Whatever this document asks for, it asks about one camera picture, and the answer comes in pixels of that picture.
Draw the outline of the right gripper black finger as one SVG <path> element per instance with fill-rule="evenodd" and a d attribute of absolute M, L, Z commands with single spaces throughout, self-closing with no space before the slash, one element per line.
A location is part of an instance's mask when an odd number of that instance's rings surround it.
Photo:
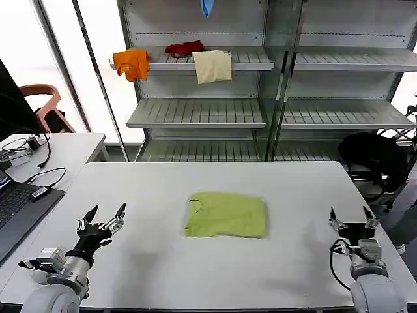
<path fill-rule="evenodd" d="M 365 228 L 375 229 L 377 227 L 379 221 L 377 220 L 377 218 L 375 217 L 375 215 L 373 214 L 371 209 L 369 209 L 366 206 L 363 206 L 363 210 L 364 210 L 364 214 L 365 214 L 365 217 L 366 217 Z"/>
<path fill-rule="evenodd" d="M 344 224 L 342 221 L 340 221 L 337 217 L 336 217 L 336 213 L 334 211 L 334 208 L 331 207 L 330 210 L 330 218 L 329 218 L 329 224 L 336 230 L 336 231 L 340 231 L 340 230 L 344 230 L 347 228 L 347 225 Z"/>

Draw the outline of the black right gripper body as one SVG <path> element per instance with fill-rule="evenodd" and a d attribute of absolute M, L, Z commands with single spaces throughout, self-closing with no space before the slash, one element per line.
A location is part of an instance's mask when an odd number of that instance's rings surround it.
<path fill-rule="evenodd" d="M 350 244 L 358 244 L 361 239 L 370 239 L 375 236 L 375 227 L 366 223 L 346 223 L 338 229 L 341 238 Z"/>

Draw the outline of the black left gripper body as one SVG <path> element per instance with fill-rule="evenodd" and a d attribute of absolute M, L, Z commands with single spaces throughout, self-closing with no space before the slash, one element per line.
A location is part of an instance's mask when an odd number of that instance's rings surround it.
<path fill-rule="evenodd" d="M 66 256 L 75 256 L 84 260 L 93 260 L 94 253 L 101 247 L 102 241 L 111 240 L 111 231 L 102 228 L 102 223 L 88 224 L 83 230 L 77 231 L 78 242 Z"/>

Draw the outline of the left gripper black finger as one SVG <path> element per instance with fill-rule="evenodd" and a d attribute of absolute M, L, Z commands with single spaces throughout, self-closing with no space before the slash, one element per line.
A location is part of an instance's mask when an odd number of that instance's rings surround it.
<path fill-rule="evenodd" d="M 78 227 L 77 227 L 78 231 L 84 230 L 86 228 L 86 225 L 90 224 L 93 221 L 98 208 L 99 208 L 99 205 L 95 205 L 91 210 L 89 210 L 85 214 L 83 218 L 78 220 Z"/>
<path fill-rule="evenodd" d="M 109 230 L 111 234 L 116 234 L 124 226 L 124 216 L 126 214 L 126 203 L 123 203 L 115 213 L 115 216 L 103 224 L 104 230 Z"/>

